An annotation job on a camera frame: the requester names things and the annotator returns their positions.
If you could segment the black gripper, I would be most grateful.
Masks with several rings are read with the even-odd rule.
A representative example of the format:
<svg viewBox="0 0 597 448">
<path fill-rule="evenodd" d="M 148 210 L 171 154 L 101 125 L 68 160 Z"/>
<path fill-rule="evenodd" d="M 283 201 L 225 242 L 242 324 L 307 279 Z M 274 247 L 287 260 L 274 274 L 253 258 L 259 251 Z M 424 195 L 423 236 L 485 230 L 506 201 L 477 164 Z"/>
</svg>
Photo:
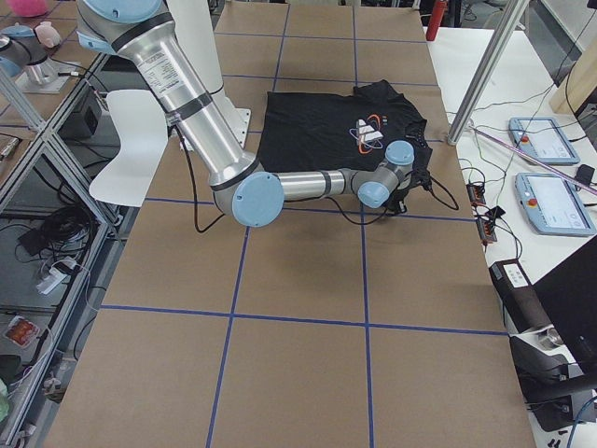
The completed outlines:
<svg viewBox="0 0 597 448">
<path fill-rule="evenodd" d="M 387 210 L 393 215 L 401 215 L 408 211 L 405 199 L 412 189 L 422 187 L 426 191 L 432 190 L 432 178 L 426 168 L 412 169 L 405 181 L 390 194 L 386 201 Z"/>
</svg>

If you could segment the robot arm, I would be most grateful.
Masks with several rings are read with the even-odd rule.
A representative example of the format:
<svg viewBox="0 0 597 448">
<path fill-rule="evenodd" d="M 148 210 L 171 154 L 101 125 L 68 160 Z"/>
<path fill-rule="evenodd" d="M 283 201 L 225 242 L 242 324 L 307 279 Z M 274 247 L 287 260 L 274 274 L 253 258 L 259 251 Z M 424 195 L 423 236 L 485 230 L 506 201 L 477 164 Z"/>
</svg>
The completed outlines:
<svg viewBox="0 0 597 448">
<path fill-rule="evenodd" d="M 384 147 L 374 170 L 272 173 L 244 150 L 215 97 L 202 82 L 176 36 L 164 1 L 80 1 L 82 46 L 131 61 L 166 117 L 200 156 L 209 173 L 216 207 L 248 227 L 276 219 L 285 203 L 353 194 L 369 208 L 401 212 L 403 199 L 423 182 L 432 150 L 423 133 Z"/>
</svg>

